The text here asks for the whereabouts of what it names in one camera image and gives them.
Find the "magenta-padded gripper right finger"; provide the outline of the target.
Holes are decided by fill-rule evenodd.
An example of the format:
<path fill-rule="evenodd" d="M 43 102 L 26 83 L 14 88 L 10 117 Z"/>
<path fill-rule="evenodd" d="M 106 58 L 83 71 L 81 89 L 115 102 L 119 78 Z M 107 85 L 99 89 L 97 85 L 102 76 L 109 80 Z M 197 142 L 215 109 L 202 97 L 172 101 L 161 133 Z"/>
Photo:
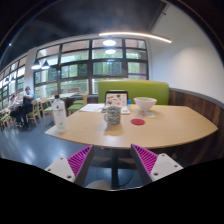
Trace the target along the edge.
<path fill-rule="evenodd" d="M 135 144 L 131 145 L 130 152 L 144 185 L 182 169 L 181 165 L 165 153 L 157 155 Z"/>

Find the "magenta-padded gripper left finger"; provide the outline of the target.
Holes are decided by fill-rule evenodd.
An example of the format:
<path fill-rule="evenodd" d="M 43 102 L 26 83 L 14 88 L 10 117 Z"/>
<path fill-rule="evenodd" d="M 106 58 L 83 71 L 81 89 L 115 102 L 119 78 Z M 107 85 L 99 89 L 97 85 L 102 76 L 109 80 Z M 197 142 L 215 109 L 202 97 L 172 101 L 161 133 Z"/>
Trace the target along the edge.
<path fill-rule="evenodd" d="M 60 157 L 50 164 L 46 171 L 79 186 L 84 184 L 90 163 L 94 155 L 94 146 L 87 146 L 68 158 Z"/>

